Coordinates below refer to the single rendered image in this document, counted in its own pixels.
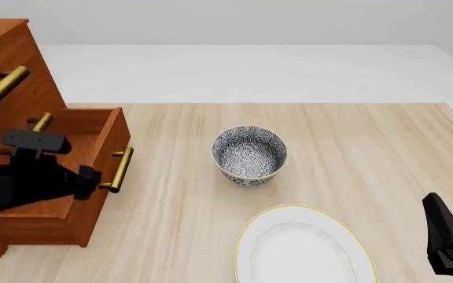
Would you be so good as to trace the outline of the brass handle of drawer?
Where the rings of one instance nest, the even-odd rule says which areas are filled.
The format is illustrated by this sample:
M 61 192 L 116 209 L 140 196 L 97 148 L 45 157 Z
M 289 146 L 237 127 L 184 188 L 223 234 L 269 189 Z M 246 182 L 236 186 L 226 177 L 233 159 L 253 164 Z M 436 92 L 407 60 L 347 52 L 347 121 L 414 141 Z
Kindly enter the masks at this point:
M 119 165 L 115 171 L 113 180 L 107 183 L 100 183 L 98 185 L 98 188 L 107 189 L 109 190 L 110 193 L 118 193 L 121 189 L 123 180 L 126 176 L 127 169 L 131 162 L 131 157 L 133 156 L 133 153 L 134 148 L 131 148 L 130 146 L 128 146 L 123 152 L 122 151 L 113 152 L 112 157 L 121 158 Z

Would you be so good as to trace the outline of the patterned black and white bowl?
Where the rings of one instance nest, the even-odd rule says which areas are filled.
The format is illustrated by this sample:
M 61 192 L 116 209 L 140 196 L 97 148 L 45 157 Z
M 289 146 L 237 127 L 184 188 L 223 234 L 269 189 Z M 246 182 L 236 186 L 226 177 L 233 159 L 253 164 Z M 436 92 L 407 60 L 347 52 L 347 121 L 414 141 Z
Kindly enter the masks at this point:
M 212 159 L 220 172 L 240 186 L 260 186 L 284 166 L 288 149 L 273 131 L 242 125 L 226 129 L 212 143 Z

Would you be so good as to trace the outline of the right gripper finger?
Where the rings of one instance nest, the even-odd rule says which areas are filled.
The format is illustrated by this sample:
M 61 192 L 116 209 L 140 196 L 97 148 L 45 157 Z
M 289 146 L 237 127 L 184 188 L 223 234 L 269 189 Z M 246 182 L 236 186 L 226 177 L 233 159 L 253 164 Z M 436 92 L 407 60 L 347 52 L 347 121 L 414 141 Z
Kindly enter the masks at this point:
M 453 249 L 453 214 L 437 193 L 422 200 L 428 227 L 427 254 Z

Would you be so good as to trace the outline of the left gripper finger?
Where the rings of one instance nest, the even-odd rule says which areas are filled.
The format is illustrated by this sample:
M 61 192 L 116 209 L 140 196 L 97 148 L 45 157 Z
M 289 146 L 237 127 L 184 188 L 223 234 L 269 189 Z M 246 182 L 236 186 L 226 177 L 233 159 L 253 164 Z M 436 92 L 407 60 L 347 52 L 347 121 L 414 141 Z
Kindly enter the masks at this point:
M 93 192 L 94 186 L 90 183 L 76 183 L 73 197 L 75 200 L 89 200 Z
M 80 165 L 77 172 L 64 169 L 64 175 L 68 183 L 77 186 L 97 186 L 101 183 L 101 172 L 86 165 Z

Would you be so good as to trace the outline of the white plate with yellow rim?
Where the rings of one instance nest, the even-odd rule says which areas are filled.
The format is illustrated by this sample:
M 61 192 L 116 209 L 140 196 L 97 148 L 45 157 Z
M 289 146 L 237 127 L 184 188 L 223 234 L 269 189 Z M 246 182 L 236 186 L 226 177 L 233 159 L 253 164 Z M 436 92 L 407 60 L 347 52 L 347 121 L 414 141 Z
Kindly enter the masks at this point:
M 236 283 L 380 283 L 362 241 L 317 208 L 280 204 L 253 216 L 234 249 Z

